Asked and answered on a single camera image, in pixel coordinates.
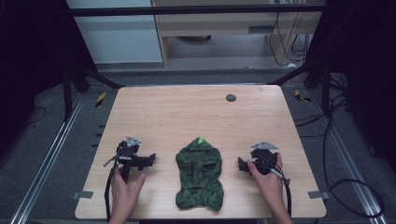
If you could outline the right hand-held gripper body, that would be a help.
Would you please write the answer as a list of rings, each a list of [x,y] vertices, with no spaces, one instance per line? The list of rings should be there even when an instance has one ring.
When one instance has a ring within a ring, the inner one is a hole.
[[[253,150],[250,152],[251,158],[254,159],[254,164],[257,170],[262,175],[268,175],[276,168],[277,153],[272,152],[272,149],[278,149],[278,146],[263,141],[251,146]]]

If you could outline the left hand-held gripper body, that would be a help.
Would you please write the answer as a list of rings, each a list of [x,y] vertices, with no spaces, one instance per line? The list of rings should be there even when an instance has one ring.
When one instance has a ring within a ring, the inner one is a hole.
[[[117,147],[116,161],[122,165],[121,177],[125,183],[128,182],[130,170],[134,167],[137,169],[137,165],[142,162],[137,156],[140,143],[139,139],[127,135],[126,139],[121,141]]]

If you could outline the person's right hand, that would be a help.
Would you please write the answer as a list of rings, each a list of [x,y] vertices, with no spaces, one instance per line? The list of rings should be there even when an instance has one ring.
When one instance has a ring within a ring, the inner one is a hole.
[[[262,175],[252,161],[248,161],[247,166],[270,211],[275,213],[285,210],[282,180],[275,174]]]

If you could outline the person's left hand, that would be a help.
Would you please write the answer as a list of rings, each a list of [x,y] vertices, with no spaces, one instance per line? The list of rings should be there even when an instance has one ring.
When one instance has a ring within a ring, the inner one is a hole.
[[[146,175],[141,174],[130,188],[121,177],[120,169],[116,168],[111,181],[113,204],[110,217],[129,218],[133,213],[138,198],[146,181]]]

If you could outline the green fleece hooded garment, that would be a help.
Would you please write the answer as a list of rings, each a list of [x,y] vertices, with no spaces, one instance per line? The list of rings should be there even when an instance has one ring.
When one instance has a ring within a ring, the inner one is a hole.
[[[180,190],[176,194],[179,209],[208,207],[218,212],[224,199],[224,189],[219,181],[222,158],[217,148],[203,137],[197,137],[176,155]]]

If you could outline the yellow black striped tape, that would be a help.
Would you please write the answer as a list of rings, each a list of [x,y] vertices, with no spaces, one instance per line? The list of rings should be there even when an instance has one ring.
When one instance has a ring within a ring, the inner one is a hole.
[[[303,96],[300,94],[300,92],[299,92],[298,90],[294,90],[294,97],[295,97],[297,100],[300,100],[300,101],[303,101],[303,102],[306,102],[306,103],[312,102],[312,101],[311,101],[311,98],[309,98],[309,97],[303,97]]]
[[[101,105],[102,105],[102,103],[103,103],[105,97],[106,97],[106,92],[101,92],[101,93],[99,94],[98,98],[97,98],[97,101],[96,101],[94,107],[95,107],[95,108],[101,107]]]

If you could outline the black tripod stand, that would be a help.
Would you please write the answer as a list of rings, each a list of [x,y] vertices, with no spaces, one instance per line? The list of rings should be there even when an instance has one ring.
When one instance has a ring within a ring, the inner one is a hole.
[[[303,65],[287,73],[285,76],[269,82],[269,85],[281,86],[287,81],[299,76],[302,73],[307,73],[304,80],[304,86],[308,89],[316,87],[321,84],[321,109],[327,118],[332,116],[330,89],[331,89],[331,71],[330,66],[326,62],[318,60],[306,60]]]
[[[122,88],[121,84],[117,84],[101,76],[98,72],[94,72],[93,70],[84,67],[83,65],[67,65],[63,70],[64,121],[69,120],[73,110],[71,85],[74,85],[78,92],[87,92],[90,89],[90,85],[85,76],[92,77],[112,89]]]

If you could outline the white cabinet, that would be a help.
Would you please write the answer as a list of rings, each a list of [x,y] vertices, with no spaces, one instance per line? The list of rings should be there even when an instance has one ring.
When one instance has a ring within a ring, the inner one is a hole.
[[[150,0],[66,0],[71,9],[151,7]],[[75,17],[96,64],[161,63],[154,17]]]

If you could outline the black curtain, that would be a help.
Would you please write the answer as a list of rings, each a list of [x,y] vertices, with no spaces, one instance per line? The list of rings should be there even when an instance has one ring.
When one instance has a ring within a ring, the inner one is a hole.
[[[309,50],[347,77],[375,151],[396,173],[396,0],[326,0]]]
[[[66,0],[0,0],[0,158],[33,111],[35,97],[63,82],[50,31],[76,63],[96,69],[75,19],[55,13],[68,8]]]

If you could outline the grey metal table bracket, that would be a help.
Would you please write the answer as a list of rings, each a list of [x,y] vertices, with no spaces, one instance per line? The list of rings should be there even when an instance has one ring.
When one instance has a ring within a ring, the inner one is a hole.
[[[74,193],[71,195],[71,198],[74,199],[74,200],[78,200],[78,199],[80,199],[80,198],[90,199],[90,198],[92,197],[92,195],[93,195],[93,192],[92,192],[92,191],[85,191],[85,190],[83,190],[83,191],[80,191],[80,192],[74,192]]]
[[[331,197],[329,192],[321,192],[320,190],[308,191],[308,196],[310,199],[320,198],[322,200],[327,200]]]

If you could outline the aluminium floor rail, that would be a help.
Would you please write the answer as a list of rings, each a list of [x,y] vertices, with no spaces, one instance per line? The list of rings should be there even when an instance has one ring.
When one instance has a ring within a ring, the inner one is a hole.
[[[325,178],[326,186],[331,197],[334,198],[339,204],[341,204],[347,211],[355,214],[359,217],[365,217],[370,220],[372,224],[388,224],[386,217],[384,216],[385,204],[381,196],[365,181],[362,177],[361,172],[357,168],[355,162],[351,159],[350,154],[347,152],[347,148],[341,139],[339,132],[332,126],[332,116],[327,118],[321,109],[321,100],[317,91],[309,91],[311,99],[316,106],[318,112],[321,114],[321,119],[325,125],[325,131],[323,134],[322,143],[322,169]],[[340,162],[342,163],[346,172],[347,178],[337,180],[334,183],[330,183],[327,174],[326,166],[326,145],[327,140],[330,139],[332,148],[337,153]],[[354,192],[360,200],[363,211],[359,212],[347,204],[345,204],[340,198],[333,194],[336,187],[350,183]]]
[[[78,116],[84,98],[85,95],[83,93],[77,94],[77,98],[72,104],[70,116],[62,123],[62,126],[59,132],[57,132],[57,135],[55,136],[46,157],[41,163],[32,184],[27,190],[15,213],[11,217],[9,224],[25,224],[27,221],[36,203],[36,200],[48,179],[50,171],[56,162],[61,149],[63,148],[64,142],[70,133],[76,117]]]

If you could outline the black horizontal frame bar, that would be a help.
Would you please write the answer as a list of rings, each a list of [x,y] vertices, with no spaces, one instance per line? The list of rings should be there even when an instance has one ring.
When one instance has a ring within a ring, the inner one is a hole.
[[[73,8],[64,14],[73,17],[189,15],[223,13],[315,12],[323,11],[326,4],[291,5],[228,5],[228,6],[176,6],[176,7],[113,7]]]

